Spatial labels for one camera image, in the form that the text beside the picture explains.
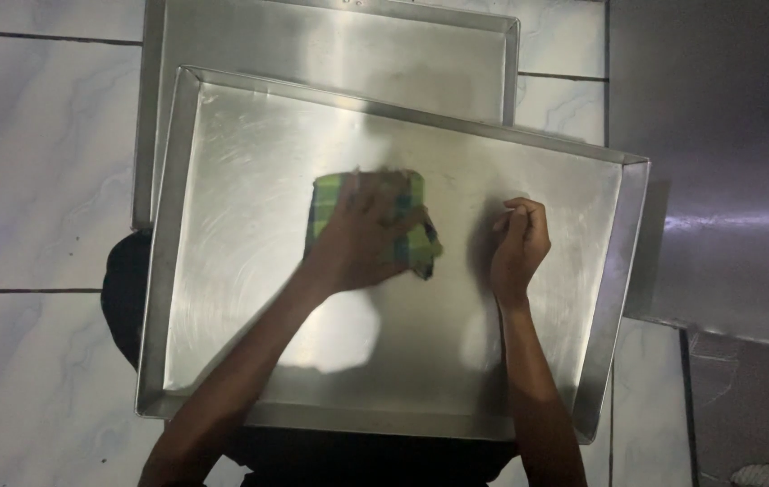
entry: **baking tray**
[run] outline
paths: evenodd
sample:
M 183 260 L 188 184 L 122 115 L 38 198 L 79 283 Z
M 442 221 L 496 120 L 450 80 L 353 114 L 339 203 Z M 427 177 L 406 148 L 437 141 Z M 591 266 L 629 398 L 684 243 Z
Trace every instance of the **baking tray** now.
M 133 227 L 155 215 L 181 64 L 513 124 L 520 22 L 389 0 L 148 0 Z
M 486 282 L 501 201 L 544 202 L 553 242 L 528 290 L 581 441 L 595 434 L 649 162 L 603 147 L 265 78 L 178 72 L 153 235 L 136 411 L 170 418 L 301 260 L 313 181 L 425 178 L 435 275 L 332 296 L 280 359 L 249 424 L 507 439 Z

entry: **hand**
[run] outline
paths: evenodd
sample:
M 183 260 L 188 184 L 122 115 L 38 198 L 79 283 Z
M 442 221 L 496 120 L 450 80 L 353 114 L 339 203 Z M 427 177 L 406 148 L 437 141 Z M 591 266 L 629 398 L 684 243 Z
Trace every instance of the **hand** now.
M 388 222 L 401 184 L 399 173 L 350 174 L 343 182 L 334 215 L 302 265 L 327 295 L 361 289 L 408 270 L 404 262 L 382 262 L 383 251 L 427 217 L 417 207 Z
M 514 198 L 505 207 L 512 211 L 499 216 L 493 225 L 499 248 L 490 266 L 493 293 L 503 310 L 528 303 L 526 288 L 551 247 L 544 205 Z

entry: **person's right hand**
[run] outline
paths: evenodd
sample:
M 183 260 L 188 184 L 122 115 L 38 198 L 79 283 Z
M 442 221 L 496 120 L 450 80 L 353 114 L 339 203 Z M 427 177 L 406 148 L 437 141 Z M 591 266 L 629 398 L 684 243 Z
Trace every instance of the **person's right hand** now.
M 503 309 L 528 303 L 526 288 L 550 251 L 546 208 L 528 198 L 509 199 L 506 211 L 493 225 L 499 248 L 490 266 L 493 294 Z

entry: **stainless steel surface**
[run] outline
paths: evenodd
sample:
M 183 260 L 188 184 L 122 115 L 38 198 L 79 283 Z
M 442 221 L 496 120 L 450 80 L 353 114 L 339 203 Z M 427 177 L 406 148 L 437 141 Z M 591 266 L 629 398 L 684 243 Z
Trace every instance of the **stainless steel surface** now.
M 625 315 L 769 343 L 769 3 L 609 3 L 609 146 L 655 162 Z
M 149 0 L 133 226 L 151 226 L 181 64 L 513 124 L 520 23 L 389 0 Z
M 602 147 L 262 78 L 179 73 L 154 232 L 137 411 L 170 416 L 301 260 L 315 177 L 414 169 L 445 246 L 435 276 L 337 294 L 282 355 L 253 424 L 513 434 L 485 285 L 504 199 L 547 204 L 528 293 L 584 441 L 604 397 L 649 164 Z

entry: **person's left hand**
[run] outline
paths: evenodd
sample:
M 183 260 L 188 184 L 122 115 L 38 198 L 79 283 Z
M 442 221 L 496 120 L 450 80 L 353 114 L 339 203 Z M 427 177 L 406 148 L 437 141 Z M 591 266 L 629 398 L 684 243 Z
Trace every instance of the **person's left hand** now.
M 379 284 L 408 270 L 405 263 L 381 260 L 388 245 L 427 217 L 420 206 L 400 221 L 387 222 L 400 181 L 404 178 L 394 173 L 346 177 L 334 215 L 302 265 L 328 295 Z

